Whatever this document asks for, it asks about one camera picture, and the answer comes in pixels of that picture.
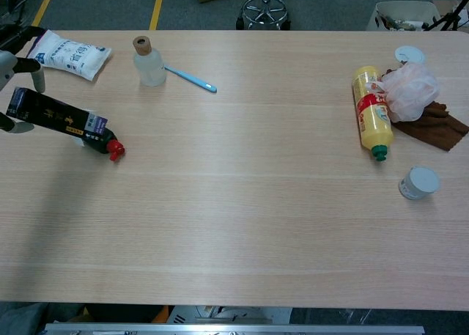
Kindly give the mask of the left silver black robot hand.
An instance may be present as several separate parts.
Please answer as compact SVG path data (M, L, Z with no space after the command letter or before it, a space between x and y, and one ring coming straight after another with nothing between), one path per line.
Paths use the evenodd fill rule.
M16 53L33 37L41 38L45 32L45 29L38 26L1 25L1 89L15 74L29 73L35 90L44 93L45 76L41 64L35 59L17 57Z

